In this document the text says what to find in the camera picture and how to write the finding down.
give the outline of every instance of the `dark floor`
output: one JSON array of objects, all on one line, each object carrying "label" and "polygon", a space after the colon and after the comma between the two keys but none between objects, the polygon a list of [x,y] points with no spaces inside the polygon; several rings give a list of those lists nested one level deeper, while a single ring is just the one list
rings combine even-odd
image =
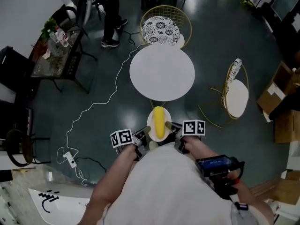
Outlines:
[{"label": "dark floor", "polygon": [[[169,0],[163,0],[163,3],[169,3]],[[145,13],[140,9],[140,0],[120,0],[120,4],[120,15],[129,19],[125,30],[137,32]],[[178,1],[177,6],[181,8],[182,0]],[[248,186],[273,178],[285,169],[289,146],[273,142],[273,123],[265,121],[256,100],[282,60],[274,37],[264,23],[256,20],[240,4],[240,0],[187,0],[182,9],[193,26],[191,40],[183,51],[194,63],[195,82],[184,97],[166,103],[166,109],[175,122],[204,119],[197,105],[219,98],[208,87],[222,85],[229,65],[236,58],[242,59],[250,85],[246,111],[240,119],[223,129],[207,123],[206,136],[202,140],[220,154],[245,161],[243,180]],[[91,39],[83,38],[83,48],[97,56],[98,62],[83,56],[77,78],[90,88],[90,94],[85,94],[69,81],[58,82],[63,89],[63,93],[59,93],[53,83],[42,81],[32,104],[35,115],[33,132],[38,136],[51,137],[51,166],[73,178],[75,171],[68,162],[61,165],[56,163],[56,151],[66,146],[66,132],[82,110],[92,103],[108,100],[115,90],[115,76],[122,62],[135,49],[128,43],[125,33],[120,35],[121,45],[118,48],[102,48],[103,20],[99,21],[96,10],[93,10],[86,30]],[[133,35],[133,39],[137,45],[142,43],[139,35]],[[124,64],[118,78],[119,90],[110,103],[93,106],[69,133],[69,145],[80,150],[79,157],[91,157],[106,168],[117,157],[111,146],[110,133],[124,128],[137,131],[146,125],[151,112],[149,100],[139,94],[130,81],[131,59]],[[244,81],[242,72],[239,78]],[[205,111],[215,118],[216,123],[225,123],[225,111],[220,105],[206,107]],[[48,156],[48,149],[42,149],[47,145],[46,142],[39,143],[40,160]],[[89,182],[97,182],[104,174],[97,163],[89,160],[77,162]]]}]

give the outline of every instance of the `white tabletop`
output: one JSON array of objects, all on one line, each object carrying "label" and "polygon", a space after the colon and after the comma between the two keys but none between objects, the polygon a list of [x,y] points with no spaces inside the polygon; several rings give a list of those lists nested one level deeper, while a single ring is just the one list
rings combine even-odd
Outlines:
[{"label": "white tabletop", "polygon": [[247,87],[239,80],[234,79],[229,85],[229,90],[226,95],[228,112],[236,118],[239,118],[245,111],[249,98]]},{"label": "white tabletop", "polygon": [[192,87],[195,69],[191,59],[179,48],[151,45],[140,50],[130,64],[130,79],[145,97],[172,101]]}]

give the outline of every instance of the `person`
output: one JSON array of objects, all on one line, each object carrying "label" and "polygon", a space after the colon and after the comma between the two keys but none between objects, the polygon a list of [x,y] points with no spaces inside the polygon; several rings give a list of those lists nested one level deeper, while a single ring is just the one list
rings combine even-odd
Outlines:
[{"label": "person", "polygon": [[119,30],[128,23],[128,19],[122,20],[119,15],[119,0],[100,0],[103,5],[105,14],[104,20],[104,36],[101,45],[103,47],[117,47],[119,41],[113,39],[114,29]]},{"label": "person", "polygon": [[[218,154],[196,137],[184,140],[188,155],[180,154],[172,142],[148,151],[137,163],[135,146],[128,145],[95,187],[78,225],[239,224],[231,217],[233,203],[201,179],[194,163]],[[237,174],[228,176],[234,179]],[[273,224],[268,204],[256,199],[241,181],[234,187],[240,202],[249,205],[255,224]]]}]

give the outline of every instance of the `black sneaker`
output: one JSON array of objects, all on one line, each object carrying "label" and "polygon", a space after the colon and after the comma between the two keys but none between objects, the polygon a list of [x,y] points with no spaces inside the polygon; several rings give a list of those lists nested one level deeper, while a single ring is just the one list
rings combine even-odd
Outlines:
[{"label": "black sneaker", "polygon": [[128,23],[128,19],[121,20],[120,24],[116,27],[116,30],[121,29],[121,27],[127,23]]},{"label": "black sneaker", "polygon": [[116,41],[116,40],[109,40],[109,41],[105,41],[104,39],[102,40],[102,43],[101,45],[103,47],[117,47],[120,45],[120,42],[119,41]]}]

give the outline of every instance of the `white plate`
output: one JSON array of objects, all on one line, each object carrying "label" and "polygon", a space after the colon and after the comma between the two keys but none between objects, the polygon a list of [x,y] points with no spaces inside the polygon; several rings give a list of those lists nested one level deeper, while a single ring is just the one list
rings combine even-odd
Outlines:
[{"label": "white plate", "polygon": [[[169,114],[168,110],[166,110],[164,107],[164,112],[165,112],[165,122],[169,121],[171,122],[172,119],[171,119],[171,115]],[[156,136],[156,132],[155,132],[155,125],[154,125],[154,110],[152,110],[152,112],[149,114],[149,117],[147,119],[147,126],[150,126],[151,127],[151,130],[149,132],[149,137],[156,141],[156,142],[161,142],[163,141],[164,139],[167,138],[167,136],[170,134],[170,129],[168,129],[166,126],[165,126],[165,135],[163,138],[158,138]]]}]

